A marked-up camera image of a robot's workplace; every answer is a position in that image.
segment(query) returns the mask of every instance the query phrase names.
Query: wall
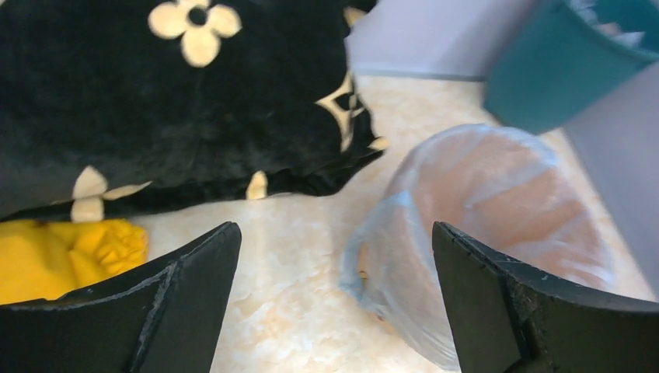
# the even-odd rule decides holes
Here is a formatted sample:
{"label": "wall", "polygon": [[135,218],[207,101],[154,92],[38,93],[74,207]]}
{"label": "wall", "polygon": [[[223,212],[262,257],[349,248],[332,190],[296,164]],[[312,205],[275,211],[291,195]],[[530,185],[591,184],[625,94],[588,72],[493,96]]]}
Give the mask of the wall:
{"label": "wall", "polygon": [[540,0],[379,0],[348,38],[361,73],[482,78]]}
{"label": "wall", "polygon": [[659,64],[563,128],[648,283],[659,291]]}

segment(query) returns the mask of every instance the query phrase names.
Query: trash can lined with plastic bag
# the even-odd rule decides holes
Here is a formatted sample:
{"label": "trash can lined with plastic bag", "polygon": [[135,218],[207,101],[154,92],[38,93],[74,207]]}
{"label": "trash can lined with plastic bag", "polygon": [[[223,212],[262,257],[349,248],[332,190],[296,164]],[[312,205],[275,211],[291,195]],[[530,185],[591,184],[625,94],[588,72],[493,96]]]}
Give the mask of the trash can lined with plastic bag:
{"label": "trash can lined with plastic bag", "polygon": [[547,0],[487,78],[485,109],[541,134],[659,61],[653,0]]}
{"label": "trash can lined with plastic bag", "polygon": [[459,365],[431,248],[436,221],[578,284],[612,284],[610,252],[539,139],[485,124],[436,134],[350,239],[341,287],[443,369]]}

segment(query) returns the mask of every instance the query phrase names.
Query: beige floor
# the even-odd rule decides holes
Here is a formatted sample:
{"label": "beige floor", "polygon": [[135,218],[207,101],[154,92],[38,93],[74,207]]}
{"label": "beige floor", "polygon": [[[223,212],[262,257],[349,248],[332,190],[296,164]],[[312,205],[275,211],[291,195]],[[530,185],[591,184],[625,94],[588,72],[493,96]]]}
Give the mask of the beige floor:
{"label": "beige floor", "polygon": [[[213,372],[442,372],[338,290],[339,258],[414,145],[455,125],[494,121],[479,108],[478,83],[384,77],[359,82],[376,131],[392,147],[338,195],[207,204],[137,219],[151,232],[152,256],[224,221],[241,226],[239,267]],[[615,292],[654,299],[562,132],[544,138],[612,247]]]}

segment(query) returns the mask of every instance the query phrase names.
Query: trash bag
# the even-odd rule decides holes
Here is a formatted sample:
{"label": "trash bag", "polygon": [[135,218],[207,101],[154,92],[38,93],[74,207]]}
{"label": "trash bag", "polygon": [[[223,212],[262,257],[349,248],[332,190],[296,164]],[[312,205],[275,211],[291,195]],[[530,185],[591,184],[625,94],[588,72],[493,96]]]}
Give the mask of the trash bag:
{"label": "trash bag", "polygon": [[431,248],[436,221],[567,280],[612,286],[610,250],[538,138],[485,124],[436,134],[350,239],[340,286],[443,369],[459,363]]}

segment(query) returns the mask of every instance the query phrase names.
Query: teal bucket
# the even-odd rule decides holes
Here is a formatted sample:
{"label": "teal bucket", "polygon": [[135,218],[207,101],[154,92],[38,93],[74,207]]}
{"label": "teal bucket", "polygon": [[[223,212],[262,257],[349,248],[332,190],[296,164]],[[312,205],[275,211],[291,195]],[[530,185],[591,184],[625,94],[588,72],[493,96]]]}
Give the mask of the teal bucket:
{"label": "teal bucket", "polygon": [[541,134],[659,60],[659,9],[652,0],[598,0],[600,23],[643,31],[627,47],[586,23],[568,0],[543,1],[490,73],[485,110],[503,125]]}

